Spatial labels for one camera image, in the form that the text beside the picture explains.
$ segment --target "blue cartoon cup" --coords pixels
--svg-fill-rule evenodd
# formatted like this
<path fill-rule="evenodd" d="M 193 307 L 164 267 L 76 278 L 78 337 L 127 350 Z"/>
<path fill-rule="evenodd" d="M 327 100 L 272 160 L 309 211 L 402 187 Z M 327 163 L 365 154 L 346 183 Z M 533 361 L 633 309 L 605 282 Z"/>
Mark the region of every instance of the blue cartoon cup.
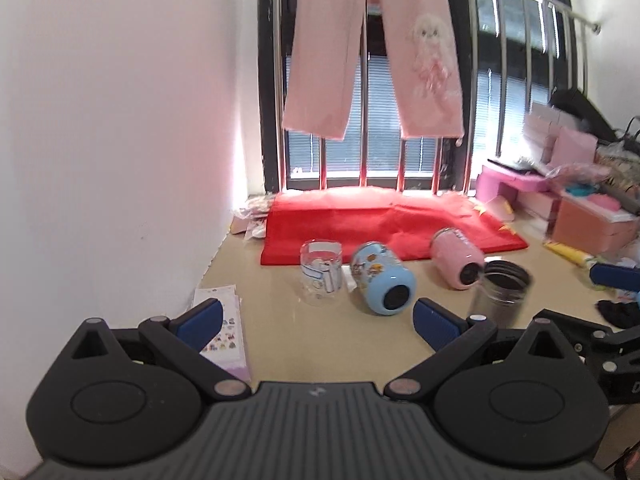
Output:
<path fill-rule="evenodd" d="M 415 294 L 415 276 L 379 242 L 360 246 L 351 259 L 351 275 L 369 308 L 382 316 L 402 312 Z"/>

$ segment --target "pink cup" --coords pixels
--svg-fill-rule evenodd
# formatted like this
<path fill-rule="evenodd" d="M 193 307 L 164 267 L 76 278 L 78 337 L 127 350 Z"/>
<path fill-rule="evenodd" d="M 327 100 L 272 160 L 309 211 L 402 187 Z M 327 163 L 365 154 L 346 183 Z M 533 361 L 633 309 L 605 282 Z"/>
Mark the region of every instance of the pink cup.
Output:
<path fill-rule="evenodd" d="M 453 228 L 433 235 L 431 259 L 445 281 L 457 290 L 470 288 L 484 267 L 484 253 L 462 231 Z"/>

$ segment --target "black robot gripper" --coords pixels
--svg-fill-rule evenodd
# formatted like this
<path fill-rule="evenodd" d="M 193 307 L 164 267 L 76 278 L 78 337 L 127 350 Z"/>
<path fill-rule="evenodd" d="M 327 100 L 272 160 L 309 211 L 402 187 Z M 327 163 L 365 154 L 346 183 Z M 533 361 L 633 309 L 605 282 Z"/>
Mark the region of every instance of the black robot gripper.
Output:
<path fill-rule="evenodd" d="M 83 466 L 141 462 L 182 441 L 207 405 L 249 396 L 246 384 L 198 354 L 222 317 L 212 299 L 133 330 L 85 320 L 27 406 L 41 455 Z"/>

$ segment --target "red cloth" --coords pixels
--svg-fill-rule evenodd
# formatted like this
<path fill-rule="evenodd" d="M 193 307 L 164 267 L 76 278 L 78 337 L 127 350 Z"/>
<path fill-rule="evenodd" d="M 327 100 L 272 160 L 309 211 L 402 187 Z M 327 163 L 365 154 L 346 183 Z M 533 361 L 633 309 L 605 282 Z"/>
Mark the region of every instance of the red cloth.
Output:
<path fill-rule="evenodd" d="M 301 245 L 313 238 L 342 244 L 350 261 L 359 245 L 382 242 L 401 260 L 430 257 L 431 237 L 445 227 L 460 229 L 485 253 L 514 251 L 526 241 L 457 193 L 412 196 L 379 187 L 337 187 L 281 193 L 267 218 L 263 265 L 297 265 Z"/>

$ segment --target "blue gripper pad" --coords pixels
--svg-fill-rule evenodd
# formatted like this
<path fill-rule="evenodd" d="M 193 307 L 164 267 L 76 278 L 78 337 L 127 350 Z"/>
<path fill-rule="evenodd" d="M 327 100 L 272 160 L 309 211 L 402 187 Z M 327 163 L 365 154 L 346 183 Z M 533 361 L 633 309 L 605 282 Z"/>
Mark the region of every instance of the blue gripper pad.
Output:
<path fill-rule="evenodd" d="M 414 305 L 414 329 L 436 352 L 469 328 L 468 323 L 429 298 Z"/>
<path fill-rule="evenodd" d="M 589 277 L 595 285 L 640 292 L 640 270 L 611 264 L 595 264 Z"/>
<path fill-rule="evenodd" d="M 175 336 L 200 352 L 222 329 L 222 303 L 210 298 L 169 323 Z"/>

